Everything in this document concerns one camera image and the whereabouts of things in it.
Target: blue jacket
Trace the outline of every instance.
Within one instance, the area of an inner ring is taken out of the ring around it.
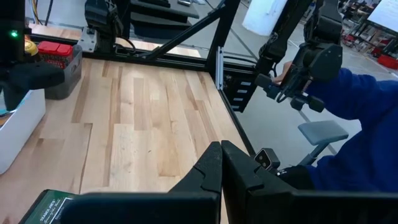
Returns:
[[[398,82],[355,75],[342,68],[329,83],[313,82],[307,93],[343,119],[358,119],[362,131],[335,156],[308,166],[318,190],[398,192]]]

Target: red box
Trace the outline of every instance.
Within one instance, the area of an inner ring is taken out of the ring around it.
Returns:
[[[62,69],[65,69],[73,60],[73,47],[70,45],[43,41],[37,48],[43,61]]]
[[[386,66],[387,68],[398,69],[398,60],[387,55],[381,55],[377,60],[379,64]]]

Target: gray floor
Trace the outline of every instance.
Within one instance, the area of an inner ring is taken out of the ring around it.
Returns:
[[[39,18],[45,19],[50,0],[40,0],[38,6]],[[220,0],[207,0],[206,5],[194,5],[201,18],[205,17]],[[56,0],[53,4],[50,16],[50,26],[69,27],[79,29],[86,25],[84,18],[85,0]],[[224,50],[228,53],[239,55],[246,58],[258,58],[258,50],[266,43],[267,37],[262,37],[249,32],[242,26],[243,19],[247,12],[247,3],[239,5],[239,9],[234,18],[232,28]],[[27,17],[32,17],[32,13],[27,6]],[[192,24],[197,19],[190,19]],[[199,50],[202,57],[206,57],[210,47],[212,37],[217,27],[217,21],[195,34],[183,43],[183,46],[190,46]],[[298,45],[303,42],[303,24],[299,24],[288,43],[288,50],[285,58],[277,66],[277,71],[281,71],[283,63],[293,60],[298,51]],[[378,80],[397,79],[396,71],[389,70],[379,65],[372,58],[361,55],[344,47],[343,67],[354,73],[371,74]],[[276,103],[266,97],[266,94],[258,88],[253,98],[248,104],[245,112],[237,113],[237,116],[248,135],[255,150],[262,147],[271,147],[275,150],[282,161],[281,167],[295,165],[308,154],[314,147],[301,135],[297,126],[308,121],[324,121],[333,119],[340,124],[350,137],[361,130],[358,121],[346,121],[331,113],[314,112],[306,106],[301,112],[293,110],[288,101]],[[323,155],[335,154],[339,151],[344,141],[334,143],[331,148],[326,150]]]

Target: chair seat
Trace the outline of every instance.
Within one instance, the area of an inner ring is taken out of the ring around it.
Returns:
[[[313,146],[348,138],[348,133],[335,121],[308,122],[299,125],[298,129]]]

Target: wooden tabletop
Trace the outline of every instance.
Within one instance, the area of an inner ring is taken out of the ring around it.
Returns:
[[[172,52],[199,56],[191,49]],[[227,139],[246,151],[208,73],[84,58],[82,74],[67,99],[46,100],[46,115],[0,175],[0,223],[17,223],[45,189],[166,192],[210,142]]]

